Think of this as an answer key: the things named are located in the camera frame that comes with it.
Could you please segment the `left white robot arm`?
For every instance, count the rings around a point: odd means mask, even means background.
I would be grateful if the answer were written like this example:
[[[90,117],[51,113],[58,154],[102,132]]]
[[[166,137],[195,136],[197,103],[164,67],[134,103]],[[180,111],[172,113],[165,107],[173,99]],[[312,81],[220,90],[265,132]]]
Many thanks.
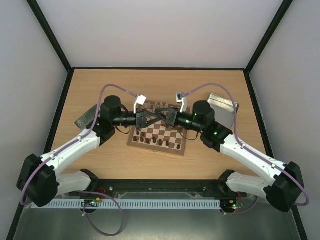
[[[111,95],[86,114],[87,125],[82,132],[61,147],[41,156],[29,155],[23,163],[17,180],[22,197],[38,207],[50,203],[56,196],[88,189],[95,175],[84,170],[74,174],[63,171],[86,153],[106,143],[119,126],[147,128],[160,118],[147,110],[128,111],[118,96]]]

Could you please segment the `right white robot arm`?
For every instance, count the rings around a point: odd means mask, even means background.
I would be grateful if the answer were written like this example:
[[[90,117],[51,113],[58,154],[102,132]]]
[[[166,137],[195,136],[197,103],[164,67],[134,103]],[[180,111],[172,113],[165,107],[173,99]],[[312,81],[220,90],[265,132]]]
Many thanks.
[[[256,177],[230,171],[218,183],[218,191],[229,196],[243,192],[266,199],[275,209],[287,213],[304,189],[301,168],[294,162],[275,160],[236,137],[235,132],[218,123],[215,111],[205,100],[193,104],[192,113],[159,108],[155,114],[171,127],[182,127],[200,134],[205,146],[229,156],[256,173]]]

